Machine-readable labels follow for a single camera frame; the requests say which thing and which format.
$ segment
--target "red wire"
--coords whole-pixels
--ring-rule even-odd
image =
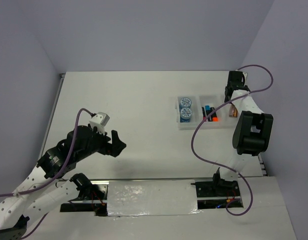
[[[93,193],[95,194],[95,196],[98,198],[98,200],[102,203],[102,205],[104,206],[104,202],[96,195],[96,193],[93,191]]]

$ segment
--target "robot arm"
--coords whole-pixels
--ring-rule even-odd
[[[73,151],[65,171],[59,178],[73,170],[79,161],[96,152],[113,157],[117,157],[122,152],[126,144],[119,139],[115,130],[111,131],[112,143],[109,143],[111,138],[104,130],[109,119],[107,114],[99,112],[93,114],[88,126],[77,127]],[[91,182],[82,173],[74,175],[64,187],[43,196],[41,195],[46,190],[45,188],[26,195],[18,194],[36,189],[53,178],[62,168],[72,140],[73,131],[67,134],[66,139],[46,151],[30,175],[13,192],[14,196],[8,197],[0,203],[0,239],[11,239],[11,236],[15,235],[12,233],[15,232],[17,232],[17,236],[22,236],[30,223],[64,201],[80,196],[83,198],[86,193],[90,195],[91,191],[98,194],[100,199],[104,197],[97,186],[96,188],[92,187]]]
[[[227,86],[225,87],[225,102],[239,96],[246,95],[250,89],[245,85],[245,77],[241,71],[230,71]],[[233,154],[229,167],[238,173],[242,171],[251,156],[258,156],[268,148],[273,116],[264,113],[254,102],[251,95],[237,99],[232,102],[238,113],[233,138]],[[226,168],[219,170],[221,179],[226,181],[236,180],[237,173]]]

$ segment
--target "white wall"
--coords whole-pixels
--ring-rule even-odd
[[[273,73],[270,90],[254,95],[274,123],[265,165],[277,177],[298,240],[308,240],[308,0],[275,0],[245,64]],[[251,89],[269,77],[251,69]]]
[[[18,0],[59,72],[239,67],[273,0]]]
[[[0,194],[35,165],[59,79],[18,5],[0,0]]]

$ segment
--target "plastic tray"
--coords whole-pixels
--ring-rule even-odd
[[[190,122],[180,122],[180,100],[181,98],[189,98],[192,101],[190,109],[192,117]],[[203,120],[202,107],[206,105],[217,108],[224,102],[224,95],[182,95],[176,98],[176,122],[179,130],[194,130]],[[238,123],[237,117],[229,116],[230,105],[222,107],[216,112],[218,121],[206,121],[200,129],[223,129],[235,127]]]

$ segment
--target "purple cable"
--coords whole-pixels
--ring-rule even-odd
[[[31,236],[35,231],[36,229],[38,229],[38,227],[41,225],[41,223],[43,222],[44,218],[48,215],[48,213],[46,213],[38,222],[38,224],[34,227],[34,229],[27,235],[23,236],[20,238],[20,240],[23,240],[23,239],[26,239],[28,238],[29,236]]]
[[[45,188],[46,186],[48,186],[49,184],[51,184],[55,179],[57,179],[62,174],[62,172],[67,167],[67,164],[69,163],[69,160],[71,158],[71,155],[72,155],[72,152],[73,152],[73,148],[74,148],[76,134],[77,134],[77,131],[78,131],[80,115],[81,115],[81,113],[83,111],[87,112],[89,115],[92,115],[92,113],[89,110],[87,110],[86,108],[81,108],[78,111],[77,116],[76,116],[75,126],[74,126],[72,142],[70,143],[69,151],[68,151],[67,157],[65,159],[65,162],[64,162],[63,166],[61,167],[61,169],[59,170],[59,172],[51,180],[45,182],[43,185],[41,185],[41,186],[39,186],[37,188],[33,188],[31,190],[20,191],[18,194],[26,195],[26,194],[30,194],[30,193],[36,192],[38,190],[41,190],[41,189]],[[2,197],[13,197],[13,196],[14,196],[13,193],[0,194],[0,198],[2,198]]]
[[[206,162],[206,163],[208,163],[208,164],[213,164],[213,165],[216,165],[216,166],[223,167],[223,168],[226,168],[226,169],[228,169],[228,170],[231,170],[231,171],[233,171],[234,173],[237,173],[237,174],[244,180],[244,182],[246,183],[246,185],[247,185],[247,187],[248,187],[248,190],[249,190],[249,193],[250,193],[250,203],[249,203],[249,205],[248,205],[248,207],[247,207],[247,209],[246,209],[245,211],[243,211],[243,212],[241,212],[241,213],[232,213],[232,212],[230,212],[230,210],[228,209],[228,207],[229,207],[229,205],[230,205],[231,203],[239,201],[239,199],[235,199],[235,200],[233,200],[233,201],[228,202],[228,203],[226,204],[226,211],[227,211],[229,214],[233,215],[233,216],[242,216],[242,215],[246,214],[246,213],[251,209],[252,204],[253,204],[253,192],[252,192],[252,189],[251,189],[250,184],[248,183],[248,181],[246,180],[246,178],[245,178],[242,174],[240,174],[239,172],[237,172],[235,169],[233,169],[233,168],[231,168],[231,167],[229,167],[229,166],[226,166],[226,165],[224,165],[224,164],[217,163],[217,162],[214,162],[214,161],[209,161],[209,160],[207,160],[207,159],[204,159],[204,158],[200,157],[200,156],[195,152],[195,150],[194,150],[194,139],[195,139],[195,136],[196,136],[196,134],[198,133],[200,127],[203,125],[203,123],[206,122],[206,120],[207,120],[211,115],[213,115],[214,113],[216,113],[218,110],[220,110],[221,108],[223,108],[225,105],[230,104],[230,103],[232,103],[232,102],[235,101],[235,100],[244,98],[244,97],[248,96],[249,94],[260,93],[260,92],[266,91],[267,89],[269,89],[269,88],[273,85],[273,82],[274,82],[273,75],[272,75],[272,73],[271,73],[266,67],[261,66],[261,65],[257,65],[257,64],[251,64],[251,65],[242,66],[242,67],[240,67],[238,70],[241,70],[241,69],[244,69],[244,68],[247,68],[247,67],[258,67],[258,68],[264,69],[264,70],[269,74],[269,76],[270,76],[270,84],[269,84],[267,87],[265,87],[265,88],[262,88],[262,89],[259,89],[259,90],[254,90],[254,91],[250,91],[250,92],[247,93],[247,94],[244,94],[244,95],[242,95],[242,96],[235,97],[235,98],[233,98],[233,99],[231,99],[231,100],[229,100],[229,101],[227,101],[227,102],[221,104],[221,105],[218,106],[217,108],[215,108],[215,109],[214,109],[212,112],[210,112],[210,113],[206,116],[206,118],[205,118],[203,121],[201,121],[200,124],[197,126],[197,128],[195,129],[195,131],[194,131],[194,133],[193,133],[191,142],[190,142],[190,148],[192,149],[193,154],[194,154],[198,159],[200,159],[200,160],[202,160],[203,162]]]

